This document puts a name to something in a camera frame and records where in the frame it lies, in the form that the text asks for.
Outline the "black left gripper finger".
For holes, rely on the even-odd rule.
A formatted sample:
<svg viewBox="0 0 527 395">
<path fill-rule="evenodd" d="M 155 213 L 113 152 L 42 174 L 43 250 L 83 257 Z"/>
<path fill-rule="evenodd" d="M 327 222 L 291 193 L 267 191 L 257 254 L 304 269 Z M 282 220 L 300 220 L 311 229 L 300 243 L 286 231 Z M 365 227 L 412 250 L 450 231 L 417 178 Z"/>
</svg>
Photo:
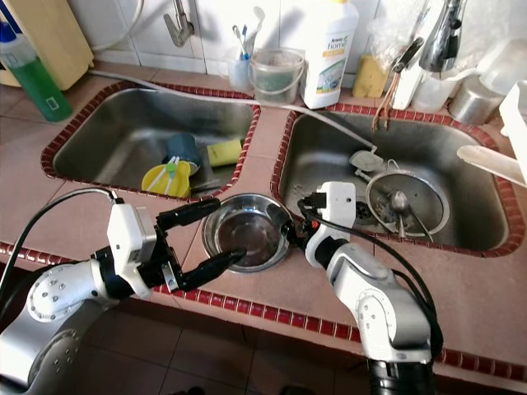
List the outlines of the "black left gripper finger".
<svg viewBox="0 0 527 395">
<path fill-rule="evenodd" d="M 156 225 L 163 232 L 176 226 L 192 225 L 215 213 L 221 205 L 222 201 L 215 197 L 184 204 L 184 206 L 158 214 L 156 216 Z"/>
<path fill-rule="evenodd" d="M 181 290 L 189 292 L 218 278 L 223 272 L 235 263 L 240 263 L 247 256 L 247 249 L 230 249 L 208 258 L 189 272 L 182 274 Z"/>
</svg>

